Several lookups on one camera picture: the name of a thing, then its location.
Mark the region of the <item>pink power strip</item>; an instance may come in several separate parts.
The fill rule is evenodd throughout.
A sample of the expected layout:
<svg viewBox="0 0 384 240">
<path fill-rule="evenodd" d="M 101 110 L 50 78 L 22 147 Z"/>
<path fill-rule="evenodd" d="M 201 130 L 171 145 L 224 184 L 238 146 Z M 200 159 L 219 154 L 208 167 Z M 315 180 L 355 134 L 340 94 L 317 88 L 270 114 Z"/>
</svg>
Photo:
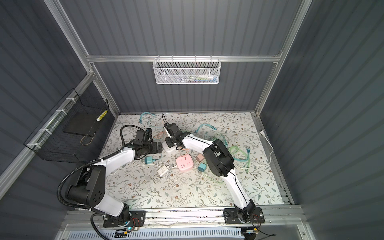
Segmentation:
<svg viewBox="0 0 384 240">
<path fill-rule="evenodd" d="M 194 166 L 194 161 L 189 154 L 176 158 L 176 163 L 179 171 L 182 173 L 192 170 Z"/>
</svg>

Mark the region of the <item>teal USB charger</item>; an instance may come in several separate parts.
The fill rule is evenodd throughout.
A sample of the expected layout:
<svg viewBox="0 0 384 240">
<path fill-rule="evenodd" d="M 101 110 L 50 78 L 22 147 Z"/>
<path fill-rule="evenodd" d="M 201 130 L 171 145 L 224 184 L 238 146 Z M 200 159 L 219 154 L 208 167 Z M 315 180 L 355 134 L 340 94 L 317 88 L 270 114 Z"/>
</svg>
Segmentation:
<svg viewBox="0 0 384 240">
<path fill-rule="evenodd" d="M 204 163 L 200 163 L 199 166 L 198 166 L 198 171 L 204 173 L 207 169 L 207 165 L 204 164 Z"/>
</svg>

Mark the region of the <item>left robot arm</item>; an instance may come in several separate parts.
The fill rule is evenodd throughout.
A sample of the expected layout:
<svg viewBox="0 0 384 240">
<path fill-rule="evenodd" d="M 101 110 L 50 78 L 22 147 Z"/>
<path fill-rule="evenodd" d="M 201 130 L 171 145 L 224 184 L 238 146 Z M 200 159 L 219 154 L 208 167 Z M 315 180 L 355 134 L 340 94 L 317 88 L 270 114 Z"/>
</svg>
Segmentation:
<svg viewBox="0 0 384 240">
<path fill-rule="evenodd" d="M 106 177 L 125 164 L 162 151 L 161 144 L 153 140 L 152 129 L 136 128 L 136 137 L 129 143 L 125 143 L 123 135 L 120 135 L 122 147 L 119 150 L 89 162 L 67 178 L 70 183 L 65 193 L 66 200 L 96 213 L 124 220 L 129 217 L 129 207 L 106 193 Z"/>
</svg>

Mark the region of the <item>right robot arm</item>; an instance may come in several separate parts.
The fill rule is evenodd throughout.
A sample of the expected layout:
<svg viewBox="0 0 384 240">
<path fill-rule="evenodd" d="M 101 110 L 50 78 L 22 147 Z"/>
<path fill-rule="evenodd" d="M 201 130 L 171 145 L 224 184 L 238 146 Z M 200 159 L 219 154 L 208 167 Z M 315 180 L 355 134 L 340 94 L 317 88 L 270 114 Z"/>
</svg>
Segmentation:
<svg viewBox="0 0 384 240">
<path fill-rule="evenodd" d="M 165 123 L 164 128 L 168 135 L 168 147 L 176 146 L 177 150 L 191 149 L 204 155 L 211 172 L 226 184 L 238 210 L 246 212 L 256 207 L 237 178 L 234 158 L 221 140 L 200 139 L 189 132 L 183 132 L 175 123 Z"/>
</svg>

